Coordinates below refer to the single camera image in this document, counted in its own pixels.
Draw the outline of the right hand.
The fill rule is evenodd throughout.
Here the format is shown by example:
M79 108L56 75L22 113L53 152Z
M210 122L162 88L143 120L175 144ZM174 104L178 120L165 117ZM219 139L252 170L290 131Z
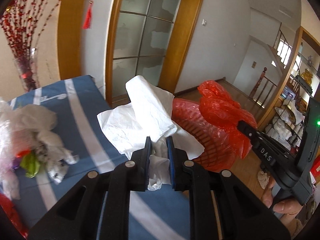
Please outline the right hand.
M264 189L263 195L261 197L261 201L267 206L271 207L273 204L273 196L272 196L272 189L276 181L273 177L269 178L268 184ZM283 214L283 217L290 217L295 218L296 215L302 210L302 206L299 202L294 198L289 198L286 200L282 200L273 206L273 211L276 213Z

